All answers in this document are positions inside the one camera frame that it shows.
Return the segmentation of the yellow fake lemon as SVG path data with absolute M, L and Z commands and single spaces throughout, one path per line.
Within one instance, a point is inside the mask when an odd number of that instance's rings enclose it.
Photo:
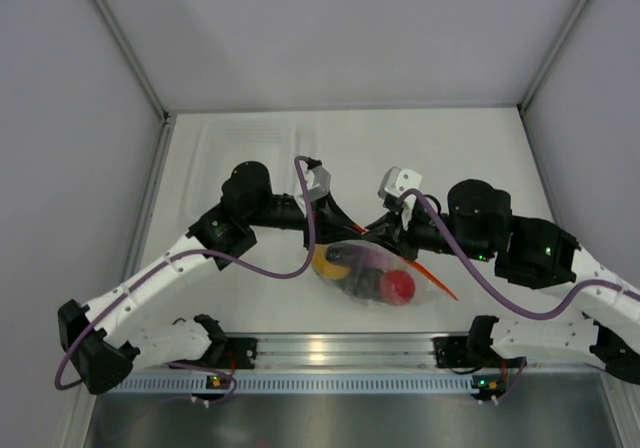
M 329 262 L 326 258 L 327 245 L 316 245 L 311 266 L 316 274 L 330 281 L 338 281 L 350 274 L 350 268 Z

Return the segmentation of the purple fake eggplant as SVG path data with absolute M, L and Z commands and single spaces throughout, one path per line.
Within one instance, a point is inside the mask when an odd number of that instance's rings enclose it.
M 339 243 L 330 245 L 325 252 L 327 262 L 345 267 L 387 270 L 394 266 L 396 257 L 377 245 Z

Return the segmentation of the clear zip top bag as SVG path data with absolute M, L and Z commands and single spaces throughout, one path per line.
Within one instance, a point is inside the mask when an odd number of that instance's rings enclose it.
M 404 307 L 459 299 L 380 232 L 357 225 L 317 228 L 311 268 L 325 285 L 360 304 Z

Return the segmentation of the red fake tomato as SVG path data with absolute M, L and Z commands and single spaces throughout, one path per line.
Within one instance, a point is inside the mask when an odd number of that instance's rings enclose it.
M 392 270 L 383 274 L 379 283 L 379 291 L 385 303 L 402 306 L 413 300 L 416 286 L 409 273 L 402 270 Z

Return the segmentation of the dark red fake grapes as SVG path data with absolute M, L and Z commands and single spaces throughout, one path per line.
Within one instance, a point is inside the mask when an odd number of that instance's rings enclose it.
M 379 283 L 384 271 L 378 268 L 356 267 L 350 274 L 337 282 L 346 295 L 353 298 L 380 302 L 382 300 Z

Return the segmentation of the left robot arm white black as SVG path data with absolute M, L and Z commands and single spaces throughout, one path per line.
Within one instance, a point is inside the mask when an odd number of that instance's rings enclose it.
M 70 300 L 57 312 L 64 351 L 54 385 L 67 367 L 92 395 L 118 386 L 132 372 L 174 362 L 215 367 L 226 354 L 227 337 L 218 321 L 198 315 L 156 332 L 145 331 L 146 320 L 182 293 L 196 279 L 235 265 L 276 280 L 295 279 L 312 264 L 320 230 L 314 203 L 328 197 L 330 175 L 321 161 L 297 156 L 299 182 L 295 195 L 272 190 L 268 168 L 257 161 L 236 166 L 222 185 L 218 204 L 206 211 L 173 246 L 117 287 L 86 303 Z M 302 265 L 289 272 L 269 271 L 243 260 L 257 243 L 255 227 L 300 231 L 307 250 Z

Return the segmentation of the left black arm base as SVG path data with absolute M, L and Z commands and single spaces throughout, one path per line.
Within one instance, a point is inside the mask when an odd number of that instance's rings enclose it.
M 218 370 L 253 370 L 257 358 L 257 348 L 257 338 L 232 336 L 225 342 L 213 342 L 203 355 L 193 360 L 176 360 L 176 363 Z

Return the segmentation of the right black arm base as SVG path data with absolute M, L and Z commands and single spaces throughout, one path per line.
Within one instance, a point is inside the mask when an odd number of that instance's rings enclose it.
M 438 368 L 468 374 L 482 367 L 479 358 L 468 349 L 466 336 L 436 337 L 432 343 Z

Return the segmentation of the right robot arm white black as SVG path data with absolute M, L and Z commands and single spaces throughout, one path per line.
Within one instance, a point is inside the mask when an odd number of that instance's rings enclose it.
M 555 223 L 517 216 L 509 193 L 476 179 L 457 183 L 439 213 L 419 184 L 389 175 L 378 191 L 390 214 L 383 223 L 412 252 L 456 256 L 480 287 L 517 315 L 507 322 L 478 316 L 466 341 L 480 365 L 496 358 L 552 358 L 581 362 L 631 384 L 639 382 L 639 289 L 607 269 Z M 500 293 L 476 261 L 490 261 L 496 277 L 558 299 L 538 312 Z

